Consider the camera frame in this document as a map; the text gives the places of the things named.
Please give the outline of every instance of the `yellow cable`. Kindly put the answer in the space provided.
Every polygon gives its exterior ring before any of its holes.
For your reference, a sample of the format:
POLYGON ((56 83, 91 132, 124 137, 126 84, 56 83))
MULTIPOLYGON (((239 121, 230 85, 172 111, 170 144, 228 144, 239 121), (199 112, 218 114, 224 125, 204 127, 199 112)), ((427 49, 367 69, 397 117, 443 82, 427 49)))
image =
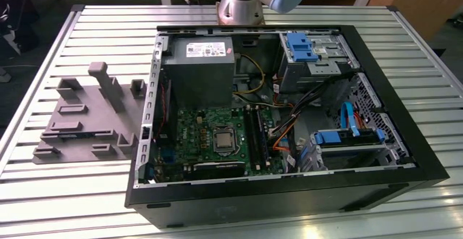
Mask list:
POLYGON ((265 81, 266 81, 266 74, 263 73, 263 70, 262 70, 262 68, 261 68, 261 66, 259 66, 259 64, 258 64, 258 62, 257 62, 249 55, 242 54, 242 56, 246 57, 247 59, 250 59, 250 61, 251 61, 251 62, 255 64, 255 66, 258 67, 258 69, 259 69, 259 71, 261 71, 261 75, 262 75, 262 80, 261 80, 259 86, 258 86, 255 89, 247 90, 247 91, 238 91, 238 92, 234 92, 234 94, 251 94, 251 93, 254 93, 255 91, 258 91, 258 90, 263 87, 265 81))

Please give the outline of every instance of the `blue plastic latch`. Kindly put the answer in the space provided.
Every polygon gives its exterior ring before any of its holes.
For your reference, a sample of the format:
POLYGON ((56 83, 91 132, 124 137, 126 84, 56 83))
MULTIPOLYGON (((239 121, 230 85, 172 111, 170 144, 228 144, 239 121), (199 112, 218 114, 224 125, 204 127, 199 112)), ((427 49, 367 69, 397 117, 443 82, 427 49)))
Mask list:
POLYGON ((305 33, 289 33, 289 48, 293 51, 293 60, 295 62, 317 62, 319 56, 313 50, 313 42, 305 33))
POLYGON ((383 142, 386 140, 386 135, 382 129, 377 129, 377 134, 378 134, 378 138, 379 141, 383 142))
POLYGON ((321 132, 325 143, 339 143, 341 137, 338 132, 321 132))
POLYGON ((354 106, 351 102, 345 102, 341 106, 341 128, 347 128, 346 113, 349 119, 349 127, 353 130, 354 136, 359 136, 359 130, 357 129, 354 118, 354 106))
POLYGON ((315 136, 317 144, 322 144, 323 143, 323 136, 322 136, 322 134, 317 133, 314 136, 315 136))
POLYGON ((305 147, 301 159, 303 159, 306 157, 306 154, 309 153, 309 151, 310 151, 310 148, 305 147))

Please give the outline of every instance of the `gray plastic part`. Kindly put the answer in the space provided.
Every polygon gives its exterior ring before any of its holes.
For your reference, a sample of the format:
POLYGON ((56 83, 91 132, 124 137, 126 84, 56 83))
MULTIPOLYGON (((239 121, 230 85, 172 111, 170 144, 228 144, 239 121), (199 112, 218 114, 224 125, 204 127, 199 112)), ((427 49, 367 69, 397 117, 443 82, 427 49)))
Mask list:
POLYGON ((82 86, 75 78, 63 78, 58 84, 56 91, 70 104, 79 104, 80 100, 75 93, 82 90, 82 86))
POLYGON ((51 146, 44 146, 43 148, 38 148, 34 152, 35 157, 40 159, 59 158, 62 152, 51 146))
POLYGON ((136 138, 134 133, 130 137, 131 137, 130 140, 127 140, 122 134, 119 134, 119 137, 118 137, 118 147, 120 151, 128 155, 132 154, 134 149, 136 148, 136 145, 139 144, 139 139, 136 138))
POLYGON ((136 79, 131 82, 131 92, 134 99, 144 99, 147 96, 147 83, 144 83, 144 80, 136 79))
POLYGON ((111 156, 116 153, 111 144, 92 144, 92 153, 96 157, 111 156))
POLYGON ((50 129, 52 131, 80 131, 82 123, 79 121, 71 122, 54 122, 50 129))
POLYGON ((88 74, 99 81, 102 95, 108 99, 115 112, 119 113, 126 110, 122 101, 124 93, 118 79, 108 76, 107 70, 108 65, 104 62, 92 62, 90 64, 88 74))
POLYGON ((106 63, 92 63, 90 67, 91 75, 103 86, 80 86, 76 79, 62 80, 59 87, 66 89, 67 99, 62 97, 58 101, 34 152, 34 163, 131 159, 139 145, 144 90, 140 88, 135 99, 134 84, 119 85, 106 69, 106 63), (122 111, 115 110, 114 98, 122 111))
POLYGON ((58 112, 60 114, 74 114, 74 113, 87 113, 88 112, 88 108, 87 105, 64 105, 60 106, 58 109, 58 112))

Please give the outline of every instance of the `green motherboard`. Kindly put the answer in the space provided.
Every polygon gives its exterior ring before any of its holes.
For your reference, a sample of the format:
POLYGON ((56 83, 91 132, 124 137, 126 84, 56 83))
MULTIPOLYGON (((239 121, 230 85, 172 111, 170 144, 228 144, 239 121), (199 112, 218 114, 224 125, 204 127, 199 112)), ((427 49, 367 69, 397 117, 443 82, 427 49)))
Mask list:
MULTIPOLYGON (((211 108, 202 110, 179 110, 178 139, 175 150, 164 148, 162 154, 168 155, 164 176, 170 182, 183 181, 182 171, 191 163, 239 161, 246 163, 245 176, 282 174, 282 157, 270 157, 267 166, 257 169, 251 166, 249 135, 246 133, 243 108, 211 108), (237 150, 228 155, 214 150, 214 130, 227 127, 235 132, 237 150)), ((274 127, 271 109, 262 108, 262 125, 265 132, 274 127)))

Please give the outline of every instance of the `cpu socket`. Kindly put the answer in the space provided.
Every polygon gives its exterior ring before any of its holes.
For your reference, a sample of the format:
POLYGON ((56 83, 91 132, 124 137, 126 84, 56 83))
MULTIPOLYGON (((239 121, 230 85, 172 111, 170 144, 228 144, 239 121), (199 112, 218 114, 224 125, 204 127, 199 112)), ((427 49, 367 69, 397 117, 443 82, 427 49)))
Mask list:
POLYGON ((226 157, 237 151, 235 129, 231 126, 216 126, 212 129, 214 152, 226 157))

